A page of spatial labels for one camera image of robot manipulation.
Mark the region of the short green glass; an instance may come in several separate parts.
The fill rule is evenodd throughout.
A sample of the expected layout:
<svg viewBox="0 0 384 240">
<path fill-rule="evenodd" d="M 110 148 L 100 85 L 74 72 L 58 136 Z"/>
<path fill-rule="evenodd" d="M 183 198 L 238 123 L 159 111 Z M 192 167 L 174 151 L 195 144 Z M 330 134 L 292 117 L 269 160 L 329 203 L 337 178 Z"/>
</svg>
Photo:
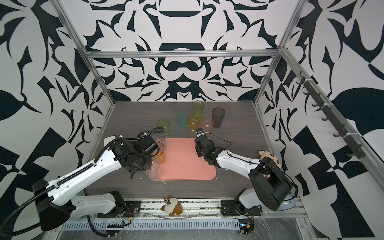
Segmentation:
<svg viewBox="0 0 384 240">
<path fill-rule="evenodd" d="M 157 122 L 158 127 L 163 127 L 164 128 L 164 133 L 167 136 L 170 133 L 170 121 L 168 119 L 160 119 Z"/>
</svg>

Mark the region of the teal translucent glass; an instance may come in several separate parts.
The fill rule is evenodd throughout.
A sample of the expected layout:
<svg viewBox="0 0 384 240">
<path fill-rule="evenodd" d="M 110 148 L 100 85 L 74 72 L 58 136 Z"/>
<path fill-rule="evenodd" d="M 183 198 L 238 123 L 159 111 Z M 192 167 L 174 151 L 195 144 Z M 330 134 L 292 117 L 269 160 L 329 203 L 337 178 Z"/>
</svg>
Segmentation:
<svg viewBox="0 0 384 240">
<path fill-rule="evenodd" d="M 188 126 L 188 116 L 189 113 L 187 111 L 181 110 L 176 112 L 176 122 L 179 128 L 186 128 Z"/>
</svg>

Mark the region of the blue translucent glass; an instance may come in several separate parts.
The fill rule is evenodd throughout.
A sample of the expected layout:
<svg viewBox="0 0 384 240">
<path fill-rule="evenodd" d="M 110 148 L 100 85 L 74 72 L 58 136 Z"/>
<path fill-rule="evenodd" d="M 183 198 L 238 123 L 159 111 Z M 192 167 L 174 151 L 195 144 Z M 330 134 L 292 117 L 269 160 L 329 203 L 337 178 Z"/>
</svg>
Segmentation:
<svg viewBox="0 0 384 240">
<path fill-rule="evenodd" d="M 161 143 L 164 148 L 166 148 L 166 134 L 164 132 L 161 132 L 161 133 L 152 133 L 151 134 L 151 137 L 153 138 L 153 140 L 156 142 L 156 143 Z"/>
</svg>

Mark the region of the clear glass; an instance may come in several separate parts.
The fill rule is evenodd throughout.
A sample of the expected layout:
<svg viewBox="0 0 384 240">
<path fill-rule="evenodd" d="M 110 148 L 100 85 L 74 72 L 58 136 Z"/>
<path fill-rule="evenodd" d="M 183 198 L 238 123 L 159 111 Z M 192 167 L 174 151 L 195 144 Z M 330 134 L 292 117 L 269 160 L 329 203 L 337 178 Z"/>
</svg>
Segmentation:
<svg viewBox="0 0 384 240">
<path fill-rule="evenodd" d="M 151 168 L 145 170 L 146 176 L 152 181 L 156 182 L 160 179 L 160 164 L 158 160 L 152 160 Z"/>
</svg>

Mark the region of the pink glass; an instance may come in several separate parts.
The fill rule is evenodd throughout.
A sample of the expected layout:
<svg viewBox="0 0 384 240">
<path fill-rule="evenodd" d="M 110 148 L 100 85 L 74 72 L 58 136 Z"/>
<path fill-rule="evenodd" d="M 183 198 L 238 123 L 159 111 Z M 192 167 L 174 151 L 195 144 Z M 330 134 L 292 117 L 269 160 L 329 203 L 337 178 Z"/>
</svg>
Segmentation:
<svg viewBox="0 0 384 240">
<path fill-rule="evenodd" d="M 202 130 L 204 133 L 209 134 L 213 131 L 215 121 L 212 117 L 203 117 L 201 119 Z"/>
</svg>

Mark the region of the tall green glass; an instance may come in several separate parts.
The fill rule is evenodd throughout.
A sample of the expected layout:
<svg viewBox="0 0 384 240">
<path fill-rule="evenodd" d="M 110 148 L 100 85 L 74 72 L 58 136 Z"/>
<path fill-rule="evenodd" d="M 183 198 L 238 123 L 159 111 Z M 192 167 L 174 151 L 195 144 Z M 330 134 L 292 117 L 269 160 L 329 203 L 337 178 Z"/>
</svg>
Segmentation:
<svg viewBox="0 0 384 240">
<path fill-rule="evenodd" d="M 201 118 L 204 112 L 204 106 L 205 105 L 203 101 L 193 101 L 192 102 L 193 115 Z"/>
</svg>

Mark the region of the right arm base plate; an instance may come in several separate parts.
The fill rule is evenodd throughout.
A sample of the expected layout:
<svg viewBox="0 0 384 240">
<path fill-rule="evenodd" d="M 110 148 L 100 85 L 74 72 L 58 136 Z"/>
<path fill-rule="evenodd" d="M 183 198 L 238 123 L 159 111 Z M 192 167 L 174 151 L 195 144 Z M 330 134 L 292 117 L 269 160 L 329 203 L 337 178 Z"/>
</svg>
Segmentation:
<svg viewBox="0 0 384 240">
<path fill-rule="evenodd" d="M 255 206 L 251 209 L 245 208 L 239 201 L 235 200 L 221 200 L 220 212 L 225 217 L 230 216 L 261 216 L 263 209 L 262 206 Z"/>
</svg>

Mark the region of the orange translucent glass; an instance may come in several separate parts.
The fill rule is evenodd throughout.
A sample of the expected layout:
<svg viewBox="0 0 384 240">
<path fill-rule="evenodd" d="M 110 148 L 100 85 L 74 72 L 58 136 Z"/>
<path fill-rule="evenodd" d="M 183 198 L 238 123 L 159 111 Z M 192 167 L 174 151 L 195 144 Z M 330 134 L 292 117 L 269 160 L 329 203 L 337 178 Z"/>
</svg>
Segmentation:
<svg viewBox="0 0 384 240">
<path fill-rule="evenodd" d="M 162 143 L 157 143 L 159 151 L 155 151 L 154 159 L 160 164 L 164 164 L 166 161 L 165 146 Z"/>
</svg>

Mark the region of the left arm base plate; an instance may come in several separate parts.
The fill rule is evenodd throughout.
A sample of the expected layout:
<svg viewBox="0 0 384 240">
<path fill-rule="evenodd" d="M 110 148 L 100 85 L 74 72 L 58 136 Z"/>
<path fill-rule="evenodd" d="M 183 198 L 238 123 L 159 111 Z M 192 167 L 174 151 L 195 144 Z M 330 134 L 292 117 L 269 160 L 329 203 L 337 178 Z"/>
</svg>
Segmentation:
<svg viewBox="0 0 384 240">
<path fill-rule="evenodd" d="M 121 216 L 123 218 L 133 217 L 136 213 L 140 213 L 141 201 L 125 201 L 117 203 L 116 206 L 107 214 L 98 214 L 98 218 L 115 218 Z"/>
</svg>

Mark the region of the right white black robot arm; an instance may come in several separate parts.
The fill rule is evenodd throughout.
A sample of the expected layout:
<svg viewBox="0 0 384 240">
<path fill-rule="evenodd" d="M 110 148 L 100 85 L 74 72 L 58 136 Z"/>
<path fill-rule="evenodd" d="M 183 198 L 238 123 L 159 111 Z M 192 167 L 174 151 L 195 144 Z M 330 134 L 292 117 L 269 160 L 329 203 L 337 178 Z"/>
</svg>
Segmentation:
<svg viewBox="0 0 384 240">
<path fill-rule="evenodd" d="M 259 151 L 259 159 L 250 159 L 216 147 L 205 134 L 195 139 L 199 157 L 211 166 L 233 171 L 249 179 L 252 188 L 244 189 L 234 199 L 237 211 L 250 211 L 265 206 L 272 211 L 285 211 L 296 207 L 291 191 L 296 185 L 282 170 L 279 159 L 268 151 Z"/>
</svg>

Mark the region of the brown white plush toy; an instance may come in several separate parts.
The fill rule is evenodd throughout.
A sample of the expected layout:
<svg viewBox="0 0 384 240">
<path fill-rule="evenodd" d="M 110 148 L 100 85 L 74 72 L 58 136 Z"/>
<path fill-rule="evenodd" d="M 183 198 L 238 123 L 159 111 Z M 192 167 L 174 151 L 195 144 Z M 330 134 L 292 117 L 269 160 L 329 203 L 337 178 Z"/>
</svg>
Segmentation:
<svg viewBox="0 0 384 240">
<path fill-rule="evenodd" d="M 181 203 L 177 198 L 169 195 L 164 198 L 165 204 L 161 207 L 161 211 L 165 212 L 169 217 L 178 216 L 183 213 Z"/>
</svg>

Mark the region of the pink rectangular tray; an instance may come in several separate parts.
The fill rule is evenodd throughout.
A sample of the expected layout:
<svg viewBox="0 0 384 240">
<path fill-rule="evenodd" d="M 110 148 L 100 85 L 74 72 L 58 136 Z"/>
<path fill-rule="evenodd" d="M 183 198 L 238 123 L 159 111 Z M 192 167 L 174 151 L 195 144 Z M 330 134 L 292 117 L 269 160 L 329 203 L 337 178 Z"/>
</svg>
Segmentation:
<svg viewBox="0 0 384 240">
<path fill-rule="evenodd" d="M 161 181 L 210 181 L 216 167 L 198 157 L 193 138 L 167 138 L 165 162 L 160 164 Z"/>
</svg>

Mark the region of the green lit circuit board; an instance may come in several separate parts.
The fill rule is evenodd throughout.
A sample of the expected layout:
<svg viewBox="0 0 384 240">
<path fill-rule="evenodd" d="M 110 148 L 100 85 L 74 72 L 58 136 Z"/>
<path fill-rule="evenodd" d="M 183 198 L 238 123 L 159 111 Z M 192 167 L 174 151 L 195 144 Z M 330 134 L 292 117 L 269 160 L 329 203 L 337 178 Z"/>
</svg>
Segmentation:
<svg viewBox="0 0 384 240">
<path fill-rule="evenodd" d="M 239 231 L 243 235 L 250 235 L 254 230 L 254 223 L 250 219 L 239 219 Z"/>
</svg>

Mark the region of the yellow glass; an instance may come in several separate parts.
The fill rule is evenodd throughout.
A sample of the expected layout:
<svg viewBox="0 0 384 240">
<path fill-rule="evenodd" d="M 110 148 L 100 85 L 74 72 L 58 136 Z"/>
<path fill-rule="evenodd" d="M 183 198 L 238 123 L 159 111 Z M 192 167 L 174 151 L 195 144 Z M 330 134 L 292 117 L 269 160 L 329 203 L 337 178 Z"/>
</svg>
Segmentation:
<svg viewBox="0 0 384 240">
<path fill-rule="evenodd" d="M 199 128 L 200 116 L 190 115 L 187 117 L 188 128 L 190 131 L 194 132 Z"/>
</svg>

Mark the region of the light blue computer mouse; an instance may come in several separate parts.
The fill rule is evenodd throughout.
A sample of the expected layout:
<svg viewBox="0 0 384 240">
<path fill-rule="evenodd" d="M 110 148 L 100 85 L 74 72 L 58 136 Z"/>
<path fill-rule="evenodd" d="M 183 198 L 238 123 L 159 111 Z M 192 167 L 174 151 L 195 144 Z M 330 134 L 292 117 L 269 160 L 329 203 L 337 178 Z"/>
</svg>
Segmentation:
<svg viewBox="0 0 384 240">
<path fill-rule="evenodd" d="M 286 211 L 296 207 L 295 200 L 283 201 L 279 207 L 279 211 Z"/>
</svg>

